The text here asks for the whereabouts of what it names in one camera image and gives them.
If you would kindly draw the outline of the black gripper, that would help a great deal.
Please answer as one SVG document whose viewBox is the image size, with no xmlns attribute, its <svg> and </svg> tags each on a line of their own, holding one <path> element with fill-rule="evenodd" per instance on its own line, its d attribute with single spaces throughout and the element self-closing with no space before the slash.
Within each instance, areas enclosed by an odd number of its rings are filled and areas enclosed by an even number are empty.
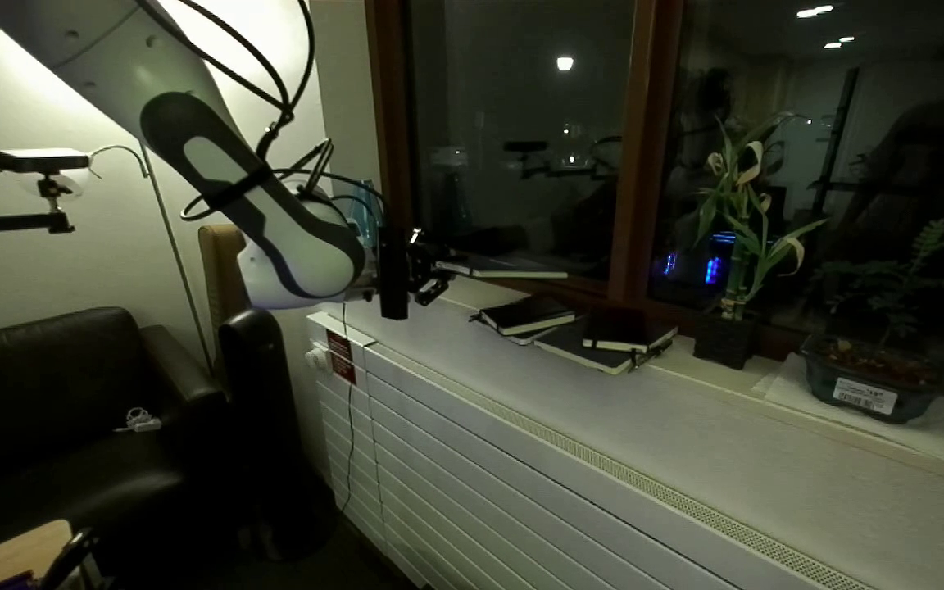
<svg viewBox="0 0 944 590">
<path fill-rule="evenodd" d="M 403 322 L 409 305 L 433 305 L 452 277 L 442 268 L 442 248 L 418 231 L 386 228 L 381 239 L 378 295 L 381 314 Z"/>
</svg>

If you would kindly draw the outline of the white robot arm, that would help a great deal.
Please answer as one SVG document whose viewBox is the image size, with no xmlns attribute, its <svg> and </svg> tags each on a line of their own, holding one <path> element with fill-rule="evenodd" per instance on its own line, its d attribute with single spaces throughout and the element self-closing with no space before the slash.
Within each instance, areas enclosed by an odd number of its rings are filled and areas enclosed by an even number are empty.
<svg viewBox="0 0 944 590">
<path fill-rule="evenodd" d="M 204 53 L 158 0 L 0 0 L 0 32 L 162 157 L 210 215 L 242 238 L 238 277 L 259 309 L 381 295 L 382 317 L 446 292 L 417 277 L 409 248 L 370 248 L 310 184 L 290 194 L 268 167 L 276 132 L 249 149 Z"/>
</svg>

